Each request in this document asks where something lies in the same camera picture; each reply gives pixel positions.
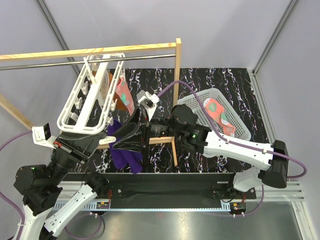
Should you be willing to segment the purple sock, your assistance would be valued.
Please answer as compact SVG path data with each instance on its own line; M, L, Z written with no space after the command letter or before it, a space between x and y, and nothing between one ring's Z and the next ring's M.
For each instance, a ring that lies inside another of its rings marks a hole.
M107 127L107 133L109 136L113 136L114 133L120 129L123 125L117 121L113 121L113 125ZM121 170L127 165L130 166L131 173L137 174L142 172L143 167L141 165L143 156L140 152L134 152L123 149L115 149L114 142L109 144L109 151L113 160L114 166L117 170Z

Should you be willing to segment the orange sock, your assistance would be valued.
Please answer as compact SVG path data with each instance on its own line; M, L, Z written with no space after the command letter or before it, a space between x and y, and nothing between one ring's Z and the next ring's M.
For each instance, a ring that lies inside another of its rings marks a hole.
M108 83L110 83L113 78L113 75L109 72L108 77L109 77ZM122 100L120 99L120 97L116 93L114 94L113 100L117 101L116 109L118 111L125 111L125 112L127 111L126 106L124 105L124 103L122 102Z

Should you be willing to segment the white plastic clip hanger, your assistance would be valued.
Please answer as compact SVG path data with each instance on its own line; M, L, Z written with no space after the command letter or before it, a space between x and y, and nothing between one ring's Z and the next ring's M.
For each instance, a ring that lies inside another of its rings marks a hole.
M60 131L72 134L96 135L113 123L113 100L123 70L124 53L88 55L71 93L57 119ZM95 103L101 108L94 126L87 126Z

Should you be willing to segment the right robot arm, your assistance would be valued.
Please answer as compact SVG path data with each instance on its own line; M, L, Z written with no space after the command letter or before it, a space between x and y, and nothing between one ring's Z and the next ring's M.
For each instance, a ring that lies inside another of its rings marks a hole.
M149 118L145 109L136 109L127 123L113 136L114 149L143 152L151 138L179 137L181 147L206 158L226 156L251 165L232 175L227 185L228 195L239 198L260 185L276 189L287 187L288 159L285 143L255 143L213 132L197 123L198 116L185 104L176 105L168 118Z

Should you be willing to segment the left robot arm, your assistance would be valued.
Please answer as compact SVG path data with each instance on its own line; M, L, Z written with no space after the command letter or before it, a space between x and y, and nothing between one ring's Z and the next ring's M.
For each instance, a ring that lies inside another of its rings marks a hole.
M106 137L62 132L55 137L49 131L32 129L37 145L52 147L48 165L27 165L18 169L14 187L23 196L24 219L15 240L55 240L70 220L94 198L108 193L108 180L96 171L83 176L84 184L52 217L48 217L63 190L59 184L77 163L86 162L96 151L99 141Z

